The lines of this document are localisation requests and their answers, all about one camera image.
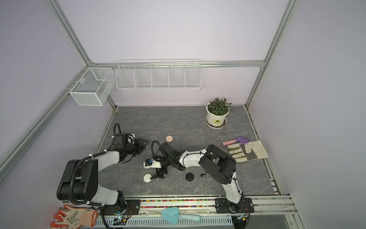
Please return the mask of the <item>pink earbud charging case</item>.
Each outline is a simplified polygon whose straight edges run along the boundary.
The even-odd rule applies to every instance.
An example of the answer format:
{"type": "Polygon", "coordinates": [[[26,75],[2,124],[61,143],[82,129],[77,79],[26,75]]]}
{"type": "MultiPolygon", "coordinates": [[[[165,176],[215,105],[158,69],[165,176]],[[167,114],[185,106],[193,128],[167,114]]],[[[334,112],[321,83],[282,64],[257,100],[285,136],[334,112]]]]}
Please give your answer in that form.
{"type": "Polygon", "coordinates": [[[171,143],[173,141],[173,137],[171,135],[168,135],[166,138],[165,138],[166,142],[168,143],[171,143]]]}

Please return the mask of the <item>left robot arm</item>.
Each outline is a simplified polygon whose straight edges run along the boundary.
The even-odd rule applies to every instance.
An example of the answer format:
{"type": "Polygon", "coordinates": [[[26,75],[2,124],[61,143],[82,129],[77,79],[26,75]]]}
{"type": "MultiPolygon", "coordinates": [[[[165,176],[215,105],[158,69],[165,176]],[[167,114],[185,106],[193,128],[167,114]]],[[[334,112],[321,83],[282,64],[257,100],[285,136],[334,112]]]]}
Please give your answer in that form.
{"type": "Polygon", "coordinates": [[[56,192],[57,199],[69,201],[73,205],[125,209],[123,193],[101,186],[99,171],[118,163],[129,162],[140,155],[148,144],[149,141],[137,138],[135,134],[123,133],[119,123],[114,124],[112,142],[106,150],[67,163],[56,192]]]}

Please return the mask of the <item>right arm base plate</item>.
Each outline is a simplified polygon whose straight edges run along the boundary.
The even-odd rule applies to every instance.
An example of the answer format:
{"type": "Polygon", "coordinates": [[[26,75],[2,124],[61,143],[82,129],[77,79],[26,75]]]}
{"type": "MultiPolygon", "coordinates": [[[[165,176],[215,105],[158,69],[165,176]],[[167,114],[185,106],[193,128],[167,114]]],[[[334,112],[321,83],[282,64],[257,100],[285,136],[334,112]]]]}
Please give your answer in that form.
{"type": "Polygon", "coordinates": [[[254,204],[251,198],[241,197],[237,204],[226,198],[215,199],[216,212],[219,214],[254,213],[254,204]]]}

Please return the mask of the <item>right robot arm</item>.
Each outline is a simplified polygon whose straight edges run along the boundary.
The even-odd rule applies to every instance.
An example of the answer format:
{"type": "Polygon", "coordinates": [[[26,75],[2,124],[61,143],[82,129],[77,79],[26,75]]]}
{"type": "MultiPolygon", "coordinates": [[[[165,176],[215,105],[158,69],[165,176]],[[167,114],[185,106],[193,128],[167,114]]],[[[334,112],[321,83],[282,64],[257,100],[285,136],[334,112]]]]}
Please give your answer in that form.
{"type": "Polygon", "coordinates": [[[145,160],[144,168],[154,168],[154,175],[145,174],[144,182],[162,178],[168,174],[168,168],[173,167],[185,171],[190,167],[201,167],[215,181],[222,184],[226,196],[215,199],[217,213],[254,213],[251,198],[244,196],[236,178],[236,161],[232,156],[215,145],[209,145],[203,150],[194,152],[177,151],[168,143],[151,143],[152,157],[145,160]]]}

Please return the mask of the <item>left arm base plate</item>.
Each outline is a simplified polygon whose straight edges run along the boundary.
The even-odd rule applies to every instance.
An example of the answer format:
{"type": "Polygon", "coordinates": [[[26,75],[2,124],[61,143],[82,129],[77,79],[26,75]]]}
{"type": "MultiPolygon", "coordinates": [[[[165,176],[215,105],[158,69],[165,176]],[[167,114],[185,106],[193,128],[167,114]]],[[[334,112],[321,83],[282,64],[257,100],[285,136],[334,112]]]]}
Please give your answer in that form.
{"type": "Polygon", "coordinates": [[[105,216],[120,216],[120,215],[138,215],[141,206],[140,199],[125,200],[124,207],[121,206],[103,206],[102,212],[105,216]]]}

